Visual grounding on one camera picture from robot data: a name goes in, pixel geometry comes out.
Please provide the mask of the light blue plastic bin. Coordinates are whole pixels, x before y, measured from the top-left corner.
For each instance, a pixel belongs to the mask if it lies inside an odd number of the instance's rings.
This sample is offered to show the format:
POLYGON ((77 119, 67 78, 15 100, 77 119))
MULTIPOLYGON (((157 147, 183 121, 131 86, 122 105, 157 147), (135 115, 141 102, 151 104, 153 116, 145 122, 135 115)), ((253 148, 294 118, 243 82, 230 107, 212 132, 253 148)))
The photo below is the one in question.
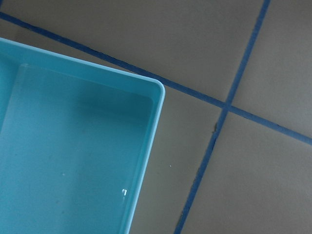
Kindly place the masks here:
POLYGON ((127 234, 164 97, 156 79, 1 39, 1 233, 127 234))

